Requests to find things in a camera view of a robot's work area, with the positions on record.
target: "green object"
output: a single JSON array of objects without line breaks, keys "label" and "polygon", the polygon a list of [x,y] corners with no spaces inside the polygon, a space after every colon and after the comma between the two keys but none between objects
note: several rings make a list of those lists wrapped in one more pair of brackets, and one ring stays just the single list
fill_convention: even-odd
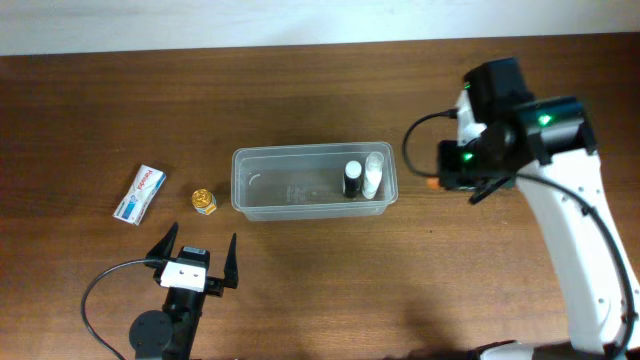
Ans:
[{"label": "green object", "polygon": [[538,117],[538,124],[540,124],[540,126],[547,126],[547,125],[549,125],[551,120],[553,120],[551,115],[546,115],[546,114],[545,115],[540,115]]}]

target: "yellow jar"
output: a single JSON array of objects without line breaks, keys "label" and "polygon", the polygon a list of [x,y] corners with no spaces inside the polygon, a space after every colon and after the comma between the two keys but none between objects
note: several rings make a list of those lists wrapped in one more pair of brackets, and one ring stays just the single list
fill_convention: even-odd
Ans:
[{"label": "yellow jar", "polygon": [[217,209],[216,198],[207,189],[196,190],[191,196],[191,202],[200,214],[209,215]]}]

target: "storage container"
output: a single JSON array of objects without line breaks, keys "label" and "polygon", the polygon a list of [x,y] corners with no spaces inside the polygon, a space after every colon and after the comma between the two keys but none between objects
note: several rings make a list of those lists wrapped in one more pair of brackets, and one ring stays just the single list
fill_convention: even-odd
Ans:
[{"label": "storage container", "polygon": [[[342,194],[345,165],[384,155],[372,200]],[[273,146],[233,154],[231,203],[251,221],[323,219],[382,214],[398,199],[393,149],[386,142]]]}]

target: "toothpaste box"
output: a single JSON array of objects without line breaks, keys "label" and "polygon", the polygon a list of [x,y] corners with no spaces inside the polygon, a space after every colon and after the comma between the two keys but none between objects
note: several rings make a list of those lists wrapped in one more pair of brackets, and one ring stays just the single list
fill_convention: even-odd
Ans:
[{"label": "toothpaste box", "polygon": [[113,217],[129,224],[140,225],[147,206],[166,177],[162,171],[142,165],[129,192],[113,213]]}]

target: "wood surface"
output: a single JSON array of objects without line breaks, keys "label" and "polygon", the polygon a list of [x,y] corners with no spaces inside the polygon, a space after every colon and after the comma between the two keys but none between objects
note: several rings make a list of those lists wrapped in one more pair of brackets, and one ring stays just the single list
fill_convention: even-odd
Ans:
[{"label": "wood surface", "polygon": [[[144,257],[174,221],[176,246],[210,250],[213,275],[238,234],[240,286],[207,299],[193,358],[382,359],[565,339],[522,195],[472,207],[402,163],[409,125],[452,107],[468,70],[506,56],[539,98],[583,101],[640,269],[638,34],[0,58],[0,358],[112,358],[82,324],[82,292]],[[454,121],[425,124],[413,157],[433,166],[437,142],[454,136]],[[356,141],[393,145],[400,196],[383,215],[252,223],[232,208],[236,149]],[[136,227],[111,214],[140,164],[168,178]],[[211,216],[190,203],[203,187],[221,204]],[[96,330],[127,358],[131,322],[164,302],[151,275],[122,270],[88,301]]]}]

